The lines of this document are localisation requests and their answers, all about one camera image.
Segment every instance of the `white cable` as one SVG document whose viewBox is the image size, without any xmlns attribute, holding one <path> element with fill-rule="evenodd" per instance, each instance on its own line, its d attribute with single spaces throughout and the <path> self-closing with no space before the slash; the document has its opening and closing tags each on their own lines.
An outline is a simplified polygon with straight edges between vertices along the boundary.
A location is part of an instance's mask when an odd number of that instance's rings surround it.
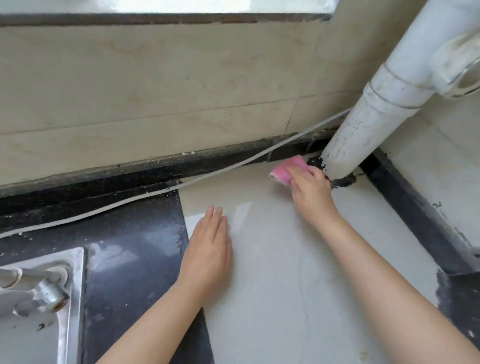
<svg viewBox="0 0 480 364">
<path fill-rule="evenodd" d="M 315 129 L 321 127 L 322 125 L 327 124 L 328 122 L 331 122 L 332 120 L 334 120 L 336 118 L 339 118 L 340 116 L 346 114 L 350 110 L 351 110 L 351 108 L 343 110 L 342 112 L 339 112 L 338 114 L 336 114 L 336 115 L 334 115 L 334 116 L 332 116 L 332 117 L 330 117 L 330 118 L 328 118 L 324 121 L 321 121 L 321 122 L 315 124 L 314 126 L 311 126 L 308 129 L 305 129 L 303 132 L 295 134 L 295 135 L 291 136 L 290 138 L 285 139 L 285 140 L 281 141 L 280 143 L 277 143 L 274 146 L 271 146 L 271 147 L 265 149 L 264 151 L 255 154 L 254 156 L 252 156 L 250 158 L 247 158 L 246 160 L 243 160 L 241 162 L 232 164 L 231 166 L 222 168 L 220 170 L 216 170 L 214 172 L 204 174 L 204 175 L 202 175 L 200 177 L 197 177 L 197 178 L 195 178 L 191 181 L 188 181 L 188 182 L 185 182 L 185 183 L 182 183 L 182 184 L 178 184 L 178 185 L 175 185 L 175 186 L 171 186 L 171 187 L 168 187 L 168 188 L 164 188 L 163 190 L 147 192 L 145 194 L 140 194 L 138 196 L 126 198 L 125 200 L 121 200 L 121 201 L 115 202 L 113 204 L 106 205 L 106 206 L 103 206 L 101 208 L 97 208 L 96 210 L 85 212 L 84 214 L 80 214 L 80 215 L 77 215 L 77 216 L 73 216 L 71 218 L 63 218 L 62 220 L 47 222 L 45 224 L 32 225 L 32 226 L 27 226 L 25 228 L 19 228 L 19 229 L 6 231 L 6 232 L 3 232 L 3 233 L 0 233 L 0 239 L 6 238 L 7 236 L 12 236 L 12 235 L 15 235 L 15 234 L 20 234 L 20 233 L 23 233 L 23 232 L 27 232 L 27 231 L 34 231 L 34 230 L 51 228 L 51 227 L 54 227 L 54 226 L 59 226 L 59 225 L 68 224 L 68 223 L 71 223 L 71 222 L 74 222 L 74 221 L 82 220 L 84 218 L 89 218 L 93 215 L 101 214 L 102 212 L 105 212 L 105 211 L 111 210 L 113 208 L 128 204 L 128 203 L 133 202 L 133 201 L 137 201 L 137 200 L 141 200 L 143 198 L 157 196 L 159 194 L 165 194 L 167 192 L 175 191 L 175 190 L 178 190 L 180 188 L 187 187 L 191 184 L 194 184 L 198 181 L 205 180 L 207 178 L 216 176 L 216 175 L 224 173 L 224 172 L 228 172 L 229 170 L 233 170 L 237 167 L 240 167 L 240 166 L 243 166 L 247 163 L 250 163 L 257 158 L 259 158 L 261 156 L 264 156 L 267 153 L 270 153 L 272 150 L 275 150 L 275 149 L 277 149 L 281 146 L 284 146 L 285 144 L 290 143 L 292 140 L 298 139 L 301 136 L 304 136 L 305 134 L 308 134 L 308 133 L 314 131 Z"/>
</svg>

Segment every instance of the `person's left hand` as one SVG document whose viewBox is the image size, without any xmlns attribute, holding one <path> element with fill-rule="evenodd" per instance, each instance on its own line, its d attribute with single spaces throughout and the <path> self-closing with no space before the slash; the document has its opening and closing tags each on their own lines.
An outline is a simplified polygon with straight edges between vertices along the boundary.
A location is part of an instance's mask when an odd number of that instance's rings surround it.
<svg viewBox="0 0 480 364">
<path fill-rule="evenodd" d="M 185 250 L 176 285 L 189 290 L 203 306 L 230 275 L 232 240 L 223 209 L 210 206 L 200 219 Z"/>
</svg>

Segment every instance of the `wall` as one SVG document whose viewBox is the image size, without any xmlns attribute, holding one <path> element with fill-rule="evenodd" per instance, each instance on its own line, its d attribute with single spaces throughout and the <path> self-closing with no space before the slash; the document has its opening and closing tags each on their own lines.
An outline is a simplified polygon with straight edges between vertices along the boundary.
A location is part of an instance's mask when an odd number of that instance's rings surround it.
<svg viewBox="0 0 480 364">
<path fill-rule="evenodd" d="M 480 94 L 432 98 L 382 145 L 393 164 L 480 253 Z"/>
<path fill-rule="evenodd" d="M 291 133 L 353 105 L 420 10 L 321 23 L 0 28 L 0 185 Z"/>
</svg>

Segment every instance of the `person's left arm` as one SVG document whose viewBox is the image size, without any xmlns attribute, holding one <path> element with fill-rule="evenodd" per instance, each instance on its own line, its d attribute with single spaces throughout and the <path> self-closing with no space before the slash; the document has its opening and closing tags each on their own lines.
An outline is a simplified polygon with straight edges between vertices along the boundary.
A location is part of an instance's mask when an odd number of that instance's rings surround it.
<svg viewBox="0 0 480 364">
<path fill-rule="evenodd" d="M 210 206 L 193 231 L 175 284 L 97 364 L 168 364 L 188 328 L 232 267 L 227 217 Z"/>
</svg>

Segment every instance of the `stainless steel sink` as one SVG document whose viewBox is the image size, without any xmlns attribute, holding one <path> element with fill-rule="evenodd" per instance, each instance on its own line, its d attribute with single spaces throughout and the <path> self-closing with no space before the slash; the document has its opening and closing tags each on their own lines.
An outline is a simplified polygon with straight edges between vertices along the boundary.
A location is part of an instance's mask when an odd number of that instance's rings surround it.
<svg viewBox="0 0 480 364">
<path fill-rule="evenodd" d="M 79 364 L 83 322 L 83 248 L 43 255 L 2 269 L 65 272 L 61 284 L 68 301 L 57 312 L 35 306 L 19 315 L 20 303 L 35 302 L 34 291 L 0 289 L 0 355 L 4 364 Z"/>
</svg>

